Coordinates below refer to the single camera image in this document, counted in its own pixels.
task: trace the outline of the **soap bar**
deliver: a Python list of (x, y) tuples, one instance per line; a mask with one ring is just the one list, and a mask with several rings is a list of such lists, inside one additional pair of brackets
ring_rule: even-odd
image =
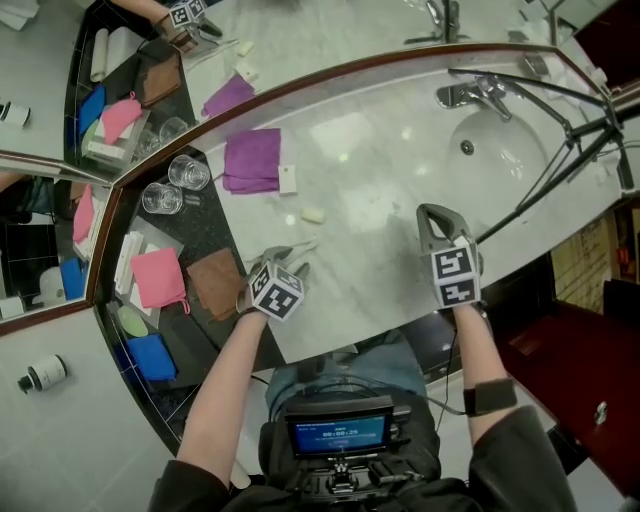
[(251, 41), (247, 41), (246, 43), (242, 43), (240, 45), (240, 48), (238, 48), (238, 55), (240, 55), (240, 57), (246, 57), (247, 55), (249, 55), (249, 53), (251, 52), (251, 50), (253, 50), (253, 43)]
[(313, 222), (314, 224), (323, 224), (326, 215), (324, 213), (324, 210), (321, 210), (320, 208), (306, 207), (302, 209), (300, 217), (302, 217), (302, 220), (306, 220), (307, 222)]

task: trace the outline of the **tiled wall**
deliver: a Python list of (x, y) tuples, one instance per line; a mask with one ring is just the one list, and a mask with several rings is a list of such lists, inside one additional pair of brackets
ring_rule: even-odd
[[(50, 354), (66, 381), (23, 394), (16, 380)], [(171, 458), (86, 310), (0, 338), (0, 510), (143, 512)]]

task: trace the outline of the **pink towel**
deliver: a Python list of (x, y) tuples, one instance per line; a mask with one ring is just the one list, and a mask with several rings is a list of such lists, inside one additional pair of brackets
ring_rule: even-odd
[(119, 101), (102, 113), (104, 140), (110, 146), (118, 140), (127, 126), (142, 115), (142, 106), (135, 97), (135, 93), (132, 92), (128, 100)]
[(187, 292), (173, 247), (135, 256), (131, 258), (131, 267), (140, 290), (142, 307), (162, 308), (182, 302), (185, 313), (191, 312), (185, 300)]
[(78, 209), (73, 217), (73, 241), (81, 242), (91, 231), (91, 223), (93, 222), (93, 201), (91, 200), (91, 185), (84, 187), (82, 199), (78, 204)]

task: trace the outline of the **jeans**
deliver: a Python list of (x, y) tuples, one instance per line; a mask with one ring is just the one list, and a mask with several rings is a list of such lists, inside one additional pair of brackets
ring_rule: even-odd
[(395, 329), (381, 341), (362, 354), (353, 354), (351, 360), (338, 362), (336, 353), (320, 356), (324, 368), (311, 382), (298, 381), (297, 363), (276, 369), (266, 393), (270, 416), (275, 419), (284, 402), (309, 387), (326, 392), (395, 387), (426, 397), (426, 382), (409, 342)]

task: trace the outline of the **marble countertop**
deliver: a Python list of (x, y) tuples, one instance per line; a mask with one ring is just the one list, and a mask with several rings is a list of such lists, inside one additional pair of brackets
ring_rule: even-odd
[[(460, 1), (461, 34), (474, 41), (508, 41), (507, 30), (522, 24), (516, 0)], [(322, 69), (364, 57), (415, 48), (404, 40), (436, 28), (423, 0), (225, 0), (206, 11), (227, 39), (251, 41), (244, 59), (237, 46), (209, 58), (183, 59), (196, 119), (205, 101), (243, 60), (258, 71), (258, 92)]]
[[(519, 74), (515, 64), (491, 69)], [(261, 124), (281, 130), (281, 163), (296, 166), (295, 196), (232, 196), (216, 182), (247, 269), (266, 247), (314, 237), (319, 243), (304, 256), (312, 267), (304, 305), (287, 322), (270, 323), (286, 362), (338, 349), (436, 310), (419, 261), (417, 206), (430, 202), (452, 208), (479, 235), (513, 210), (564, 140), (560, 126), (542, 111), (525, 100), (507, 98), (516, 119), (496, 124), (488, 117), (470, 128), (477, 137), (478, 156), (494, 151), (525, 161), (517, 147), (509, 150), (509, 138), (513, 131), (529, 130), (541, 146), (542, 160), (500, 174), (471, 158), (468, 176), (453, 172), (457, 127), (474, 113), (493, 114), (478, 105), (442, 109), (435, 90), (455, 82), (442, 69), (418, 73)], [(565, 99), (547, 101), (575, 125), (584, 122), (583, 114)], [(484, 131), (488, 139), (480, 135)], [(211, 147), (207, 160), (212, 169), (223, 168), (224, 144)], [(482, 285), (547, 252), (619, 197), (616, 174), (589, 165), (571, 184), (558, 187), (481, 245)], [(301, 221), (299, 213), (306, 206), (325, 210), (326, 223)]]

